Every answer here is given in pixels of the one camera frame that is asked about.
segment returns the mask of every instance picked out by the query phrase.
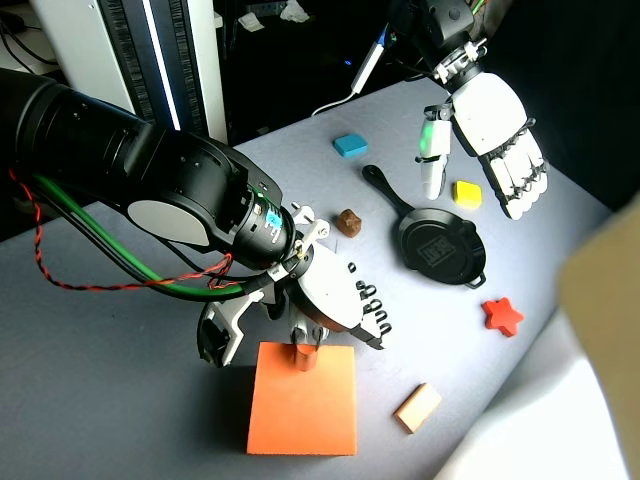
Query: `green wire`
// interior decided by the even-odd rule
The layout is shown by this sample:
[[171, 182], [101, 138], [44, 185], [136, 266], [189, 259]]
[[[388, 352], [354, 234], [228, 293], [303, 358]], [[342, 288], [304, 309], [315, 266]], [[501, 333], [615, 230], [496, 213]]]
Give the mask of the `green wire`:
[[473, 10], [471, 11], [471, 13], [472, 13], [473, 15], [475, 15], [476, 13], [478, 13], [478, 10], [480, 10], [480, 7], [482, 6], [482, 4], [483, 4], [483, 3], [484, 3], [484, 0], [480, 0], [480, 1], [478, 2], [478, 4], [477, 4], [475, 7], [473, 7]]
[[[35, 179], [40, 183], [40, 185], [46, 190], [48, 194], [50, 194], [53, 198], [58, 200], [60, 203], [65, 205], [69, 210], [75, 213], [91, 230], [93, 230], [102, 240], [109, 244], [114, 250], [116, 250], [122, 257], [124, 257], [131, 265], [137, 268], [141, 273], [147, 276], [151, 280], [162, 280], [162, 277], [147, 267], [144, 263], [142, 263], [138, 258], [133, 255], [127, 248], [118, 242], [115, 238], [109, 235], [102, 225], [96, 222], [91, 215], [85, 212], [80, 205], [78, 205], [75, 200], [73, 200], [69, 195], [67, 195], [64, 190], [62, 190], [56, 183], [51, 180], [42, 177], [40, 175], [34, 175]], [[187, 295], [205, 295], [212, 298], [218, 298], [226, 296], [230, 293], [239, 293], [242, 292], [242, 286], [240, 285], [229, 285], [225, 288], [210, 290], [205, 288], [196, 288], [196, 287], [187, 287], [184, 285], [174, 285], [168, 284], [163, 285], [167, 290], [172, 290], [176, 293], [187, 294]]]

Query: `white robotic hand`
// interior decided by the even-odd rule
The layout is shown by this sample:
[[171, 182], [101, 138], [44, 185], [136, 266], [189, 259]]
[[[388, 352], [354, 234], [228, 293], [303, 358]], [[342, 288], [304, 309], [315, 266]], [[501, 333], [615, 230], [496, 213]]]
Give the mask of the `white robotic hand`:
[[518, 220], [547, 189], [547, 164], [516, 93], [480, 73], [451, 96], [458, 139], [477, 156], [510, 218]]

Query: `beige rectangular block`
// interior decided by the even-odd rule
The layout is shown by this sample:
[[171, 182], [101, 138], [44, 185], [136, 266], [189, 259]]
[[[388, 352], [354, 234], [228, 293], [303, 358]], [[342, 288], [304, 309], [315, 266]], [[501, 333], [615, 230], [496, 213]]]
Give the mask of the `beige rectangular block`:
[[423, 383], [405, 400], [393, 414], [402, 425], [415, 433], [440, 405], [442, 397], [428, 383]]

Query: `star-shaped block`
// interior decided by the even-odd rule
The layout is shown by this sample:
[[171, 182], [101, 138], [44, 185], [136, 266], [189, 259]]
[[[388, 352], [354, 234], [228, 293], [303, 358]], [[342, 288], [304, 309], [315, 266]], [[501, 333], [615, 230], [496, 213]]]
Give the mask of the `star-shaped block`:
[[518, 323], [524, 320], [524, 315], [511, 306], [507, 297], [497, 302], [484, 302], [482, 309], [487, 314], [487, 328], [498, 329], [507, 337], [518, 333]]

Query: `black skillet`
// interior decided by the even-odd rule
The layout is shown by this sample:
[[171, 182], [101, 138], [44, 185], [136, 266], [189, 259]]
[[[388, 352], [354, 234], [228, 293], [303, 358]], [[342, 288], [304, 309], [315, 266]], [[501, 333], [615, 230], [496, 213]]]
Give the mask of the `black skillet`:
[[402, 221], [398, 227], [400, 252], [405, 265], [448, 285], [478, 288], [486, 278], [486, 254], [473, 222], [435, 208], [414, 209], [393, 191], [375, 165], [362, 175], [393, 204]]

